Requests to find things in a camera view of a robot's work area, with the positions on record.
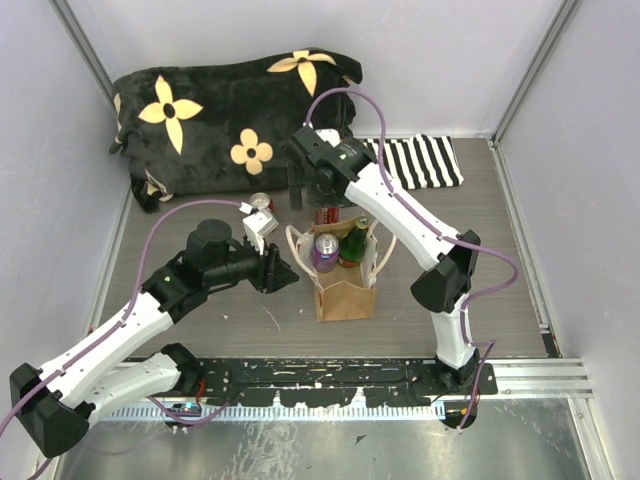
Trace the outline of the red cola can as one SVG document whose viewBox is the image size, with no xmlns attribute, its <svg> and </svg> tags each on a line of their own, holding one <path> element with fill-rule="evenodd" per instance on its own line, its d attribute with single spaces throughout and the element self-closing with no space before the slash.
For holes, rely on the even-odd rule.
<svg viewBox="0 0 640 480">
<path fill-rule="evenodd" d="M 321 207 L 315 211 L 315 224 L 327 225 L 338 223 L 340 219 L 339 207 Z"/>
<path fill-rule="evenodd" d="M 264 192 L 256 192 L 249 199 L 250 205 L 256 210 L 266 210 L 274 212 L 274 203 L 272 198 Z"/>
</svg>

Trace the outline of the purple Fanta can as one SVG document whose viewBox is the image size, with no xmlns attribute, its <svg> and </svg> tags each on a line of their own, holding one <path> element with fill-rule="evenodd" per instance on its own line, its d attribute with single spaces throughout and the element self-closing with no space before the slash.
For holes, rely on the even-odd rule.
<svg viewBox="0 0 640 480">
<path fill-rule="evenodd" d="M 333 234 L 320 234 L 314 240 L 312 263 L 317 272 L 330 272 L 336 266 L 339 254 L 340 243 Z"/>
</svg>

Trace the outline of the green glass bottle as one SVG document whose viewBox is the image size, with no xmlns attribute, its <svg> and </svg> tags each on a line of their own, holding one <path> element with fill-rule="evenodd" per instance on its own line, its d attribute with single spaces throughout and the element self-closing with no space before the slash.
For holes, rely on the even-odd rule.
<svg viewBox="0 0 640 480">
<path fill-rule="evenodd" d="M 354 268 L 359 265 L 366 252 L 368 230 L 369 219 L 366 216 L 359 216 L 355 226 L 340 241 L 338 262 L 341 266 Z"/>
</svg>

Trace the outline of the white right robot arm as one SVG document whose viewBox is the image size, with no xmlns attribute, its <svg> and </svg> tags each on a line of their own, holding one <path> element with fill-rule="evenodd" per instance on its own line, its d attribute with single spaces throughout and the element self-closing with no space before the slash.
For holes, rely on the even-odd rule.
<svg viewBox="0 0 640 480">
<path fill-rule="evenodd" d="M 284 143 L 290 166 L 331 201 L 349 201 L 371 214 L 413 255 L 423 273 L 413 298 L 430 315 L 436 333 L 435 361 L 444 390 L 466 390 L 478 370 L 463 303 L 469 298 L 480 239 L 432 215 L 394 182 L 376 155 L 358 140 L 333 146 L 308 126 Z"/>
</svg>

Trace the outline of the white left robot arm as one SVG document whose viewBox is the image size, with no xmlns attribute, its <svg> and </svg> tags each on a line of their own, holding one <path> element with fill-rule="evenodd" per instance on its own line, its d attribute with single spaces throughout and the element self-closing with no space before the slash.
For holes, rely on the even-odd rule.
<svg viewBox="0 0 640 480">
<path fill-rule="evenodd" d="M 143 282 L 110 320 L 41 367 L 24 363 L 11 373 L 15 416 L 51 459 L 72 449 L 101 418 L 138 398 L 191 395 L 204 373 L 179 343 L 134 367 L 115 367 L 213 293 L 248 281 L 256 291 L 270 294 L 298 279 L 277 245 L 255 247 L 250 237 L 237 241 L 226 222 L 205 220 L 189 234 L 185 249 Z"/>
</svg>

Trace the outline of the watermelon print canvas bag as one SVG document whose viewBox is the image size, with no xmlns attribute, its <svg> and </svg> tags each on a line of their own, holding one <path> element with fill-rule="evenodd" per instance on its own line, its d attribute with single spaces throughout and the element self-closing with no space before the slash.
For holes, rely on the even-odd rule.
<svg viewBox="0 0 640 480">
<path fill-rule="evenodd" d="M 381 251 L 375 236 L 378 220 L 366 230 L 364 258 L 354 267 L 337 263 L 322 272 L 313 262 L 316 240 L 329 234 L 341 240 L 356 227 L 354 218 L 334 224 L 314 225 L 300 232 L 291 225 L 285 227 L 285 237 L 295 263 L 314 285 L 316 318 L 319 322 L 369 319 L 374 316 L 377 277 L 394 252 L 397 238 L 392 237 L 387 249 Z"/>
</svg>

